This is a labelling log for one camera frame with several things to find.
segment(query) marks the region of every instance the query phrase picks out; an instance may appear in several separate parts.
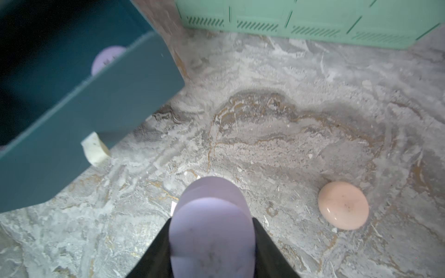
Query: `pink round object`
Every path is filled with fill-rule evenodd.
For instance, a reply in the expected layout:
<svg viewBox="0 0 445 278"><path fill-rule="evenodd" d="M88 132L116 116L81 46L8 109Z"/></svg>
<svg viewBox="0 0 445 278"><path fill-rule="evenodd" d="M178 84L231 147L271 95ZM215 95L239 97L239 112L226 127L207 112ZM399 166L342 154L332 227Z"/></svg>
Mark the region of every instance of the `pink round object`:
<svg viewBox="0 0 445 278"><path fill-rule="evenodd" d="M360 189L350 183L334 181L318 194L318 208L335 227L355 230L363 226L369 215L369 205Z"/></svg>
<svg viewBox="0 0 445 278"><path fill-rule="evenodd" d="M111 63L114 59L119 57L126 50L125 47L114 45L102 50L96 58L94 58L93 65L91 66L91 75L96 75L106 65Z"/></svg>

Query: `white foam block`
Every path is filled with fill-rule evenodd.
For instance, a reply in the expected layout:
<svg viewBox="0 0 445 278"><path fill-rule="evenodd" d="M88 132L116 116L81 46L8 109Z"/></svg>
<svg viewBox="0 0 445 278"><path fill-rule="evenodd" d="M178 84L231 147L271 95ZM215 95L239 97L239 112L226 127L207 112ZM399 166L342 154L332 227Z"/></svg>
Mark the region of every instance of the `white foam block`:
<svg viewBox="0 0 445 278"><path fill-rule="evenodd" d="M174 209L176 208L177 204L178 204L177 202L171 201L170 216L173 216L173 212L174 212Z"/></svg>
<svg viewBox="0 0 445 278"><path fill-rule="evenodd" d="M99 135L92 132L81 142L84 154L88 162L97 167L111 155L107 146L101 141Z"/></svg>

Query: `white fragment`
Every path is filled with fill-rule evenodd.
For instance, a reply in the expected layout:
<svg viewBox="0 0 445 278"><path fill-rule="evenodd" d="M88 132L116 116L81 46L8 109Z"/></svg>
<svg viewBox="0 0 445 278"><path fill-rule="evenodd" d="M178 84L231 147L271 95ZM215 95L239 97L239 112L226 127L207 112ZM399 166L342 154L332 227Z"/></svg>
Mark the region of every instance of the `white fragment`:
<svg viewBox="0 0 445 278"><path fill-rule="evenodd" d="M173 216L173 212L177 204L178 204L177 202L171 201L170 216Z"/></svg>
<svg viewBox="0 0 445 278"><path fill-rule="evenodd" d="M236 122L236 113L233 112L233 114L235 115L235 125L236 125L236 132L238 132L238 123Z"/></svg>
<svg viewBox="0 0 445 278"><path fill-rule="evenodd" d="M362 86L365 89L372 91L372 82L370 80L363 80L362 81Z"/></svg>
<svg viewBox="0 0 445 278"><path fill-rule="evenodd" d="M324 75L323 57L324 57L324 52L321 54L321 60L320 60L321 73Z"/></svg>
<svg viewBox="0 0 445 278"><path fill-rule="evenodd" d="M379 232L377 231L377 229L374 227L374 225L372 223L371 223L371 227L374 229L374 231L376 231L377 236L382 238L382 235L379 234Z"/></svg>
<svg viewBox="0 0 445 278"><path fill-rule="evenodd" d="M332 265L332 262L330 262L330 263L331 263L331 267L332 267L332 273L334 274L334 277L337 278L337 275L335 274L334 266Z"/></svg>
<svg viewBox="0 0 445 278"><path fill-rule="evenodd" d="M267 221L267 218L265 215L263 215L263 216L264 216L264 220L266 220L266 225L269 226L269 221Z"/></svg>
<svg viewBox="0 0 445 278"><path fill-rule="evenodd" d="M417 166L420 166L420 162L422 161L423 158L423 150L421 150L419 158L417 159Z"/></svg>
<svg viewBox="0 0 445 278"><path fill-rule="evenodd" d="M92 132L82 140L81 145L86 159L95 167L99 166L111 156L107 146L105 146L99 138L99 135L95 132Z"/></svg>
<svg viewBox="0 0 445 278"><path fill-rule="evenodd" d="M316 47L322 49L324 52L331 53L329 50L327 50L326 48L324 48L323 46L321 46L321 45L319 45L319 44L317 44L317 43L314 43L314 45L315 45Z"/></svg>

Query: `teal panel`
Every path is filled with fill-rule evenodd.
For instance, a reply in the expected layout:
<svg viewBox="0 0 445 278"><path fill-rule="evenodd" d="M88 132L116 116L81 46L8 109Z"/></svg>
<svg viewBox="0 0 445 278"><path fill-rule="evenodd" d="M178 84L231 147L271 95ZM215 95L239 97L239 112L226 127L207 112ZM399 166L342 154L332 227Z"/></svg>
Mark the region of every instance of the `teal panel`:
<svg viewBox="0 0 445 278"><path fill-rule="evenodd" d="M407 48L445 21L444 0L175 0L185 27Z"/></svg>
<svg viewBox="0 0 445 278"><path fill-rule="evenodd" d="M365 3L356 0L298 0L290 7L291 17L283 35L325 41L345 40Z"/></svg>
<svg viewBox="0 0 445 278"><path fill-rule="evenodd" d="M113 147L183 86L164 40L144 35L0 153L0 212L54 197L90 166L85 137L95 131Z"/></svg>
<svg viewBox="0 0 445 278"><path fill-rule="evenodd" d="M72 1L50 5L41 13L45 20L36 20L15 36L5 34L10 41L1 44L0 145L87 79L101 50L128 47L153 30L128 0Z"/></svg>
<svg viewBox="0 0 445 278"><path fill-rule="evenodd" d="M358 19L350 42L407 48L445 19L443 0L377 0Z"/></svg>
<svg viewBox="0 0 445 278"><path fill-rule="evenodd" d="M54 197L90 166L81 146L90 133L111 148L184 86L129 0L40 3L38 16L35 0L0 5L0 26L24 19L0 28L0 213ZM95 56L115 44L128 48L91 76Z"/></svg>
<svg viewBox="0 0 445 278"><path fill-rule="evenodd" d="M245 0L233 4L232 29L236 32L276 36L288 16L285 1Z"/></svg>

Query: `debris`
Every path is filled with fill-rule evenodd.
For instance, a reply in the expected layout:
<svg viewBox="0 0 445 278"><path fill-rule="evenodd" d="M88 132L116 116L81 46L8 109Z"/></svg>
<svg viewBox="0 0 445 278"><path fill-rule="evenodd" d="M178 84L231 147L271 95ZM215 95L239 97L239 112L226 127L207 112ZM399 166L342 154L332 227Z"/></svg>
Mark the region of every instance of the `debris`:
<svg viewBox="0 0 445 278"><path fill-rule="evenodd" d="M331 264L332 272L334 274L334 277L337 278L337 275L335 274L335 269L334 269L334 266L332 265L332 262L329 262L329 263Z"/></svg>
<svg viewBox="0 0 445 278"><path fill-rule="evenodd" d="M421 150L420 155L417 159L417 166L420 166L420 163L422 162L422 158L423 158L423 150Z"/></svg>
<svg viewBox="0 0 445 278"><path fill-rule="evenodd" d="M173 212L177 204L178 204L177 202L171 201L170 216L173 216Z"/></svg>
<svg viewBox="0 0 445 278"><path fill-rule="evenodd" d="M374 231L376 231L376 235L380 238L382 238L382 235L379 234L379 232L377 231L377 229L374 227L374 225L371 223L371 227L374 229Z"/></svg>
<svg viewBox="0 0 445 278"><path fill-rule="evenodd" d="M266 225L269 226L269 221L267 221L267 218L265 215L263 215L263 216L264 216L264 220L266 220Z"/></svg>
<svg viewBox="0 0 445 278"><path fill-rule="evenodd" d="M236 122L236 113L233 112L233 114L235 114L235 125L236 125L236 132L238 132L238 123Z"/></svg>
<svg viewBox="0 0 445 278"><path fill-rule="evenodd" d="M300 194L298 194L297 190L295 190L295 189L294 189L294 191L295 191L295 193L297 193L297 195L298 195L298 198L300 198L300 199L301 199L301 197L300 197Z"/></svg>

